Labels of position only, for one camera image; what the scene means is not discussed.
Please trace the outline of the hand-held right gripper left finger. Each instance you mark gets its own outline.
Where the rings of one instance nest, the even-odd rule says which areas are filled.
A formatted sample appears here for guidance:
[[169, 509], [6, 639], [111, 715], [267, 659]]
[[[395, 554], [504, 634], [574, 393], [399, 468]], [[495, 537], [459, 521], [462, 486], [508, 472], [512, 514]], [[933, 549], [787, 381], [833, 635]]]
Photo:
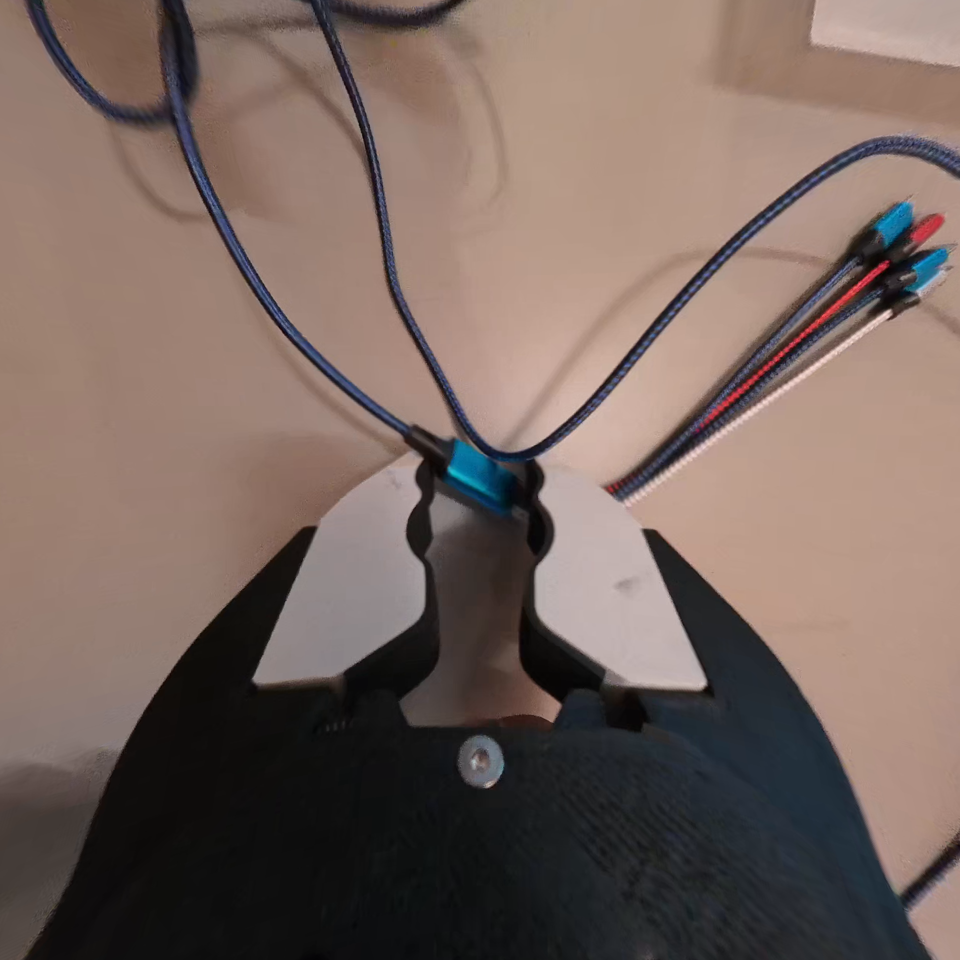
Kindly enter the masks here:
[[398, 698], [439, 660], [439, 608], [426, 554], [435, 493], [407, 454], [354, 487], [318, 522], [264, 653], [258, 689], [325, 686]]

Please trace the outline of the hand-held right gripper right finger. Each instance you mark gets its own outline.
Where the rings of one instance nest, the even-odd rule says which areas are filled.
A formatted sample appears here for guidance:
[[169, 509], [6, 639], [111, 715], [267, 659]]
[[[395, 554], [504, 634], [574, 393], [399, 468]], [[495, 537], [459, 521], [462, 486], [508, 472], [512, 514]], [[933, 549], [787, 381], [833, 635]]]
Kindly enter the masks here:
[[549, 694], [701, 693], [705, 670], [646, 534], [616, 498], [561, 466], [527, 466], [523, 668]]

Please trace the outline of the white flat panel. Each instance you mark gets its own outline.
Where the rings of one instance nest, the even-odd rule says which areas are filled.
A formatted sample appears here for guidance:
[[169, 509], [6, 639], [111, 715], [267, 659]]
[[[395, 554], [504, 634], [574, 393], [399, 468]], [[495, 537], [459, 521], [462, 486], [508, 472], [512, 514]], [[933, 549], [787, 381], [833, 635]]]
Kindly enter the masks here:
[[957, 1], [816, 1], [810, 42], [929, 66], [959, 66]]

